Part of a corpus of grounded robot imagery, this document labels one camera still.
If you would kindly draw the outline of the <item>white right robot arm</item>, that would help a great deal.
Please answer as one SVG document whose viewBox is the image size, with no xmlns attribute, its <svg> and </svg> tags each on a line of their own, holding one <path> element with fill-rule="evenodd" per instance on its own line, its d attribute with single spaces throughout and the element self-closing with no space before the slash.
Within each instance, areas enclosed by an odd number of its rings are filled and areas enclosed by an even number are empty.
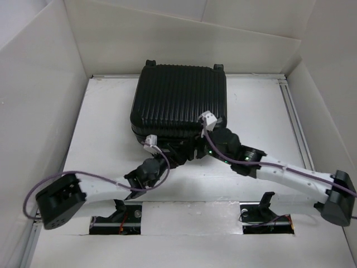
<svg viewBox="0 0 357 268">
<path fill-rule="evenodd" d="M 277 222 L 288 214 L 312 214 L 337 226 L 347 227 L 354 219 L 356 189 L 348 173 L 320 173 L 297 167 L 268 156 L 264 151 L 244 146 L 239 137 L 210 111 L 199 116 L 204 151 L 230 166 L 241 176 L 271 181 L 299 192 L 297 195 L 278 195 L 265 192 L 259 203 L 243 208 L 241 220 L 250 227 L 263 227 Z"/>
</svg>

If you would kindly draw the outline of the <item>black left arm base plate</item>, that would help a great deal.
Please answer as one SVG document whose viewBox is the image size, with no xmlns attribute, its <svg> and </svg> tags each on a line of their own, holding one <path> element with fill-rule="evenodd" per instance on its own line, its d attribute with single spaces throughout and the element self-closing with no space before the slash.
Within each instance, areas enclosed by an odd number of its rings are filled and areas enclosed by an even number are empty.
<svg viewBox="0 0 357 268">
<path fill-rule="evenodd" d="M 140 235 L 142 220 L 142 204 L 126 204 L 126 211 L 120 209 L 109 217 L 92 217 L 90 235 Z"/>
</svg>

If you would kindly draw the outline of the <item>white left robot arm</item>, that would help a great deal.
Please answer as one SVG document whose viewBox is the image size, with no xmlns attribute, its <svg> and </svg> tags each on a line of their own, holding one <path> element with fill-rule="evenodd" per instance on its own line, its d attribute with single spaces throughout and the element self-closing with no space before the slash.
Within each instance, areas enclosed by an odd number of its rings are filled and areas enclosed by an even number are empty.
<svg viewBox="0 0 357 268">
<path fill-rule="evenodd" d="M 137 199 L 161 186 L 171 169 L 192 158 L 189 142 L 157 143 L 154 135 L 143 142 L 152 156 L 122 178 L 110 179 L 84 171 L 64 171 L 36 194 L 36 203 L 46 230 L 59 228 L 82 217 L 97 202 L 112 200 L 105 208 L 111 221 L 126 213 L 125 201 Z"/>
</svg>

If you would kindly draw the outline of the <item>black ribbed hard-shell suitcase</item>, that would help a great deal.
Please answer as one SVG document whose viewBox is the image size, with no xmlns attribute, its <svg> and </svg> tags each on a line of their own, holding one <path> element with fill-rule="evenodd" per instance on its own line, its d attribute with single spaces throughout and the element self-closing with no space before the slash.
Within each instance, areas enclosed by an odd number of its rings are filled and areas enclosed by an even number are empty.
<svg viewBox="0 0 357 268">
<path fill-rule="evenodd" d="M 205 66 L 157 64 L 147 60 L 130 113 L 138 142 L 156 135 L 157 143 L 189 142 L 193 160 L 195 137 L 202 130 L 199 116 L 210 111 L 227 125 L 226 75 L 222 64 Z"/>
</svg>

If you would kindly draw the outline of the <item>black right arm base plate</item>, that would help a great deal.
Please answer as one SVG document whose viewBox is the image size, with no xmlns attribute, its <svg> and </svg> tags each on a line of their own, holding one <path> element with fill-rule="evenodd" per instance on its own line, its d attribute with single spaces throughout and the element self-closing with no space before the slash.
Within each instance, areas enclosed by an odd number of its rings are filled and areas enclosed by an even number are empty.
<svg viewBox="0 0 357 268">
<path fill-rule="evenodd" d="M 265 192 L 258 202 L 240 202 L 240 216 L 244 235 L 272 235 L 295 233 L 290 214 L 277 215 L 270 210 L 274 192 Z"/>
</svg>

